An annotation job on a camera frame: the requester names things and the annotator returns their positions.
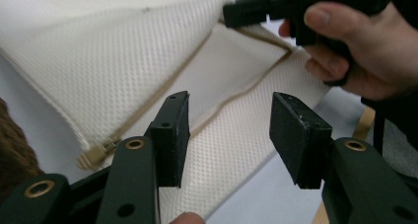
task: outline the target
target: black object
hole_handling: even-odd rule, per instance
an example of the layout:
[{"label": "black object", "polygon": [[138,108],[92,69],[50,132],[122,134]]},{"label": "black object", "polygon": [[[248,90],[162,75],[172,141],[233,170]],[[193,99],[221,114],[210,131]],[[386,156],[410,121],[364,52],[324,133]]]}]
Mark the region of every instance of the black object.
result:
[{"label": "black object", "polygon": [[0,223],[160,223],[161,186],[180,187],[189,139],[188,94],[166,98],[144,136],[118,143],[112,165],[69,186],[46,174],[17,187]]},{"label": "black object", "polygon": [[418,223],[418,198],[374,147],[330,138],[331,127],[299,99],[274,93],[270,138],[293,181],[319,188],[330,223]]},{"label": "black object", "polygon": [[[237,0],[234,4],[224,6],[225,25],[228,28],[258,24],[270,20],[290,19],[291,36],[296,38],[297,45],[315,44],[318,36],[305,25],[304,15],[310,5],[319,1],[333,1],[348,5],[369,16],[381,12],[390,0]],[[346,44],[341,41],[322,37],[321,40],[338,54],[344,56],[350,65],[354,60]],[[342,86],[347,75],[336,82],[325,82],[329,86]]]}]

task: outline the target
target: white surface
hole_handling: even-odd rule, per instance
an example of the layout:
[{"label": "white surface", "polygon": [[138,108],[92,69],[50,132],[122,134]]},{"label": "white surface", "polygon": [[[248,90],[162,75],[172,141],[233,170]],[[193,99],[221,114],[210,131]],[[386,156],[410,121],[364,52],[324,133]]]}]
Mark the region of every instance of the white surface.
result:
[{"label": "white surface", "polygon": [[[67,175],[72,182],[79,180],[86,174],[74,166],[74,158],[79,154],[79,151],[74,151],[77,148],[73,145],[75,137],[57,116],[48,116],[54,111],[45,102],[35,101],[39,97],[34,97],[34,90],[12,72],[7,64],[4,60],[0,61],[0,97],[8,103],[12,117],[23,128],[30,143],[46,144],[52,139],[68,146],[65,151],[58,147],[56,150],[50,147],[45,149],[41,145],[35,147],[41,166],[49,173]],[[27,105],[34,106],[34,111],[38,113],[25,114],[28,112],[24,109]],[[315,110],[334,127],[333,137],[336,138],[351,135],[362,108],[357,97],[333,89]],[[48,120],[51,130],[45,133],[36,129],[38,120]],[[283,163],[276,155],[227,199],[207,223],[309,223],[319,203],[320,191],[300,190],[293,186]]]}]

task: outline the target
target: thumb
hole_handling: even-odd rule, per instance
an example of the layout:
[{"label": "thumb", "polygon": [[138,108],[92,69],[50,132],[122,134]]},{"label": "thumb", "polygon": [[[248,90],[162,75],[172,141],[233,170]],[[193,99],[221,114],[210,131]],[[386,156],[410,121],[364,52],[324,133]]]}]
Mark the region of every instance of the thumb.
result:
[{"label": "thumb", "polygon": [[345,5],[321,2],[307,9],[305,24],[322,36],[348,42],[365,34],[370,19]]}]

